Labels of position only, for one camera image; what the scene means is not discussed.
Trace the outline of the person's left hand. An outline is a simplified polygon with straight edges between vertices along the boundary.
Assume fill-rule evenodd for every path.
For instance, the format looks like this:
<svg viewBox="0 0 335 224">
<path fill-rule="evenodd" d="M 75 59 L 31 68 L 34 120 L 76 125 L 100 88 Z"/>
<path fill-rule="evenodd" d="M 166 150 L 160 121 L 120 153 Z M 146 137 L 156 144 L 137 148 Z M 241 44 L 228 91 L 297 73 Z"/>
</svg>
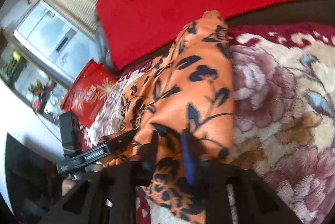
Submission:
<svg viewBox="0 0 335 224">
<path fill-rule="evenodd" d="M 66 177 L 61 185 L 62 196 L 66 196 L 67 193 L 81 180 L 74 180 L 71 176 Z"/>
</svg>

